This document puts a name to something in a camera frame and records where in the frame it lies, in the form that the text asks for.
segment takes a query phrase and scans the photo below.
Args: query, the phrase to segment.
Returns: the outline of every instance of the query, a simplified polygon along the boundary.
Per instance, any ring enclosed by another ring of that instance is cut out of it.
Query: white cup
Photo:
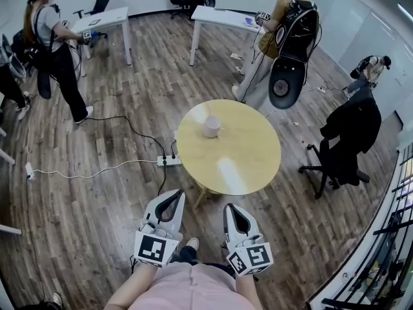
[[[208,138],[215,138],[218,136],[221,129],[221,121],[218,117],[209,116],[206,118],[203,127],[203,134]]]

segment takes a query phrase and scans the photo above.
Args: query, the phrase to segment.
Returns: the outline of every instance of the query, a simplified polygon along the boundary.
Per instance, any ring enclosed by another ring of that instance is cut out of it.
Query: wooden floor
[[[193,23],[157,14],[133,19],[130,27],[133,66],[125,63],[121,29],[109,31],[109,39],[100,40],[92,59],[85,62],[88,75],[81,80],[81,92],[93,104],[95,118],[126,115],[136,129],[156,137],[170,152],[174,131],[192,107],[210,99],[232,99],[230,88],[241,80],[235,67],[241,62],[230,55],[241,51],[244,34],[204,26],[196,65],[190,67]],[[348,78],[317,49],[305,88],[324,81],[342,88]],[[31,81],[23,89],[36,93],[35,86]],[[182,166],[168,168],[164,190],[180,188],[187,195],[182,244],[197,236],[201,260],[221,261],[222,215],[228,202],[256,217],[275,262],[257,283],[268,310],[304,306],[353,249],[392,175],[400,130],[395,116],[384,121],[376,144],[359,157],[370,184],[334,192],[327,186],[325,195],[315,200],[320,175],[297,173],[302,164],[318,164],[305,147],[321,141],[320,127],[344,101],[338,90],[303,92],[291,109],[269,117],[281,142],[282,162],[271,184],[255,194],[211,196],[194,210],[199,188]],[[268,104],[262,109],[271,110]],[[156,197],[163,170],[151,163],[132,163],[90,180],[37,174],[26,183],[26,151],[33,168],[71,176],[90,176],[126,160],[156,160],[161,151],[150,139],[132,133],[123,120],[76,126],[58,89],[50,101],[35,98],[30,132],[28,116],[17,122],[10,102],[4,112],[2,127],[8,136],[0,139],[0,148],[15,158],[16,165],[0,161],[0,223],[23,232],[0,234],[0,270],[6,286],[18,306],[42,299],[35,249],[47,298],[57,291],[65,309],[102,309],[130,274],[136,224],[148,201]]]

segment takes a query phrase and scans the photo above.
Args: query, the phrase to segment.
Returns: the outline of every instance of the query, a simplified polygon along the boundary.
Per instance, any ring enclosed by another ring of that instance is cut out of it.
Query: black bag
[[[350,73],[350,77],[352,79],[359,79],[361,74],[364,70],[366,70],[368,64],[370,63],[370,59],[373,55],[367,56],[365,59],[362,59],[358,66]]]
[[[310,1],[291,0],[291,9],[276,30],[276,46],[280,57],[307,63],[316,46],[319,14]]]

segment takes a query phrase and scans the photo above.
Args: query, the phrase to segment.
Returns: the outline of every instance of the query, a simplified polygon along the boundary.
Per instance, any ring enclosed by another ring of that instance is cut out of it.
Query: round wooden table
[[[203,135],[208,115],[221,120],[216,138]],[[196,203],[208,191],[244,195],[267,186],[281,162],[278,136],[255,109],[237,101],[213,100],[199,104],[182,119],[177,149],[188,173],[203,188]]]

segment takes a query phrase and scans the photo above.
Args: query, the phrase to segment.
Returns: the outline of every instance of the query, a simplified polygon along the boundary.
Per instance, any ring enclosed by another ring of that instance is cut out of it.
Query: person
[[[312,3],[312,0],[300,0]],[[275,43],[275,31],[283,20],[285,14],[291,8],[291,0],[277,0],[276,7],[271,14],[271,20],[259,19],[258,25],[267,31],[257,47],[254,47],[252,60],[245,72],[243,82],[232,87],[232,93],[237,101],[243,101],[247,91],[253,91],[258,83],[269,73],[272,63],[278,57],[278,49]]]
[[[53,302],[40,302],[39,304],[25,305],[20,307],[19,310],[62,310],[63,303],[59,294],[53,294]]]
[[[356,93],[355,91],[362,87],[375,88],[384,67],[387,67],[387,70],[390,70],[391,64],[392,60],[388,56],[372,56],[368,62],[367,68],[364,69],[363,73],[360,75],[360,78],[353,81],[347,87],[348,94],[354,95]]]
[[[54,8],[50,6],[51,2],[52,0],[28,0],[23,39],[27,46],[37,41],[49,48],[52,32],[57,35],[57,38],[52,42],[52,61],[50,61],[47,71],[56,78],[61,93],[65,101],[69,104],[74,121],[80,124],[91,115],[93,107],[86,107],[79,93],[72,55],[65,40],[73,39],[77,40],[78,43],[82,43],[83,36],[71,32],[62,25],[59,20],[59,15]]]
[[[3,82],[0,92],[6,99],[17,103],[17,120],[21,121],[30,109],[30,97],[28,92],[21,92],[19,85],[16,83],[8,63],[0,66],[0,79]]]
[[[234,279],[220,266],[201,264],[198,249],[192,238],[163,269],[141,263],[105,310],[263,310],[253,276]]]

